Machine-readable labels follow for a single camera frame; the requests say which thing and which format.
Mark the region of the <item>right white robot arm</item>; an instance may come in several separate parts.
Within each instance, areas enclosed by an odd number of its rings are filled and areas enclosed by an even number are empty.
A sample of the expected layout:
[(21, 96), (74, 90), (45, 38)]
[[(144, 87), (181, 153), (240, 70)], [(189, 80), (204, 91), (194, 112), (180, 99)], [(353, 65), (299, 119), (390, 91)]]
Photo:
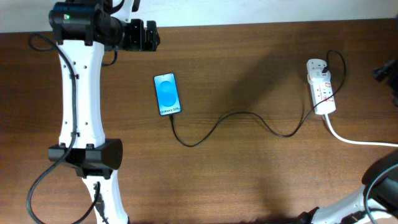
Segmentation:
[[(336, 110), (335, 92), (327, 60), (308, 60), (307, 80), (315, 114), (322, 116), (335, 138), (360, 146), (397, 148), (396, 143), (354, 141), (341, 137), (333, 129), (329, 114)], [(376, 223), (378, 219), (397, 217), (397, 151), (376, 161), (363, 175), (362, 185), (354, 193), (328, 207), (316, 207), (301, 213), (294, 223)]]

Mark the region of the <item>blue Galaxy smartphone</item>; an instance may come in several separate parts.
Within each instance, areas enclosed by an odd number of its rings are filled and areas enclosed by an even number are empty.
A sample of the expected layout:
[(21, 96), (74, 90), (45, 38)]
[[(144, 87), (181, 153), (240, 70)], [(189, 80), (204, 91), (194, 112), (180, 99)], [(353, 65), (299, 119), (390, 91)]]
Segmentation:
[(159, 114), (167, 116), (180, 113), (182, 107), (178, 95), (177, 82), (173, 73), (166, 73), (154, 77), (155, 92)]

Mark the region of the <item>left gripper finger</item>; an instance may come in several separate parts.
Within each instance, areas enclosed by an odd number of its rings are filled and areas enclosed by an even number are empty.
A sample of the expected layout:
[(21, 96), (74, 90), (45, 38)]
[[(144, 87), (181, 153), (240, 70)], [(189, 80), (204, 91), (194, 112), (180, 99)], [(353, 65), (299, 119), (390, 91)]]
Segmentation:
[(155, 35), (153, 37), (147, 37), (144, 43), (145, 52), (155, 52), (157, 47), (160, 45), (160, 36)]
[(158, 39), (159, 34), (157, 31), (156, 21), (147, 21), (146, 39)]

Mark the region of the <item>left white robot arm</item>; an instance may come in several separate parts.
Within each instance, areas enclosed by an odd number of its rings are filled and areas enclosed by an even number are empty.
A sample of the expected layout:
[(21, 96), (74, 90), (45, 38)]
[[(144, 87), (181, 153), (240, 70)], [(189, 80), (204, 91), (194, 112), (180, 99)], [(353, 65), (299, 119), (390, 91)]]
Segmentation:
[(139, 1), (64, 1), (49, 23), (60, 49), (63, 124), (49, 159), (75, 170), (86, 185), (98, 223), (128, 223), (118, 185), (120, 139), (106, 138), (100, 80), (106, 51), (153, 52), (160, 44), (154, 21), (133, 19)]

